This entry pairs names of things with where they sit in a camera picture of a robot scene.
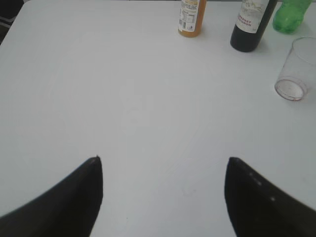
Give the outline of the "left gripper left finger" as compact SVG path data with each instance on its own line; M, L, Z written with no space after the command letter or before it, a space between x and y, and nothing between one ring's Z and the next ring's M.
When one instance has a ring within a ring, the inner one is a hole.
M103 199L100 157L87 159L54 187L0 218L2 237L88 237Z

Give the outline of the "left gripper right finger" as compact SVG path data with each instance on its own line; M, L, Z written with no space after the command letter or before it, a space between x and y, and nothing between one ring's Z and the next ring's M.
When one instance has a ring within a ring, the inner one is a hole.
M285 193L240 158L229 158L224 197L238 237L316 235L315 210Z

